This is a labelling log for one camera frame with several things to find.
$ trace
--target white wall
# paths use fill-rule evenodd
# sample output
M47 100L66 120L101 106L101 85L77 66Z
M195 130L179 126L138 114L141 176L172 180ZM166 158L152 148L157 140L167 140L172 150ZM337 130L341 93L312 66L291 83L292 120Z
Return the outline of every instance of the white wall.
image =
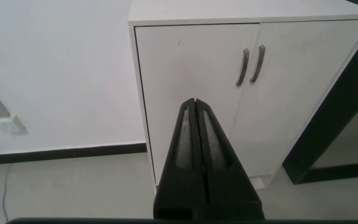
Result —
M28 135L0 154L144 142L130 1L0 1L0 99Z

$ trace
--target black baseboard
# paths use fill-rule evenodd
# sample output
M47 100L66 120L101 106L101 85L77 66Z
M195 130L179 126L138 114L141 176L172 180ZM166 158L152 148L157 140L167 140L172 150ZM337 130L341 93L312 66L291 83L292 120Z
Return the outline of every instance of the black baseboard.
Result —
M302 178L300 184L354 177L358 177L358 164L311 169Z
M138 152L147 152L146 143L2 154L0 155L0 164L90 156L110 156Z

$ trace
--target cabinet top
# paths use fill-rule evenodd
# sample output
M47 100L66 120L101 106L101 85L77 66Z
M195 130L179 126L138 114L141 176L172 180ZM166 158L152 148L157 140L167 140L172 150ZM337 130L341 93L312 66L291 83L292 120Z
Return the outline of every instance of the cabinet top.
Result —
M132 0L130 26L358 19L345 0Z

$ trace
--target cabinet side panel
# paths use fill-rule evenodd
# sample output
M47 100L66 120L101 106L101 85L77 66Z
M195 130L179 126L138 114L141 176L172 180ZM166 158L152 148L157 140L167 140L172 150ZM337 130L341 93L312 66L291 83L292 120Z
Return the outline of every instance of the cabinet side panel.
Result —
M147 145L147 155L149 157L150 172L152 174L152 180L153 180L153 186L154 186L153 189L154 189L154 191L156 191L153 156L152 156L152 151L151 151L151 147L150 147L149 130L148 130L148 126L147 126L147 117L146 117L146 110L145 110L144 97L143 97L142 77L140 75L139 58L137 56L135 27L129 27L129 37L131 39L132 56L134 58L134 66L135 66L135 74L136 74L136 82L137 82L137 92L139 94L140 108L142 110L143 127L144 127L144 134L145 134L146 145Z

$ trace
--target cabinet door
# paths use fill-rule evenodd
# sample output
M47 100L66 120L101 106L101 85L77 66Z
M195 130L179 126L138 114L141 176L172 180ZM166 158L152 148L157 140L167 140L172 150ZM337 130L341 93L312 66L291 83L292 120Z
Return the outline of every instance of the cabinet door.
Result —
M358 21L260 25L230 142L249 176L273 174L358 41ZM264 61L250 83L265 46Z
M242 88L243 50L254 49L258 24L136 27L145 111L157 185L180 105L207 102L232 129Z

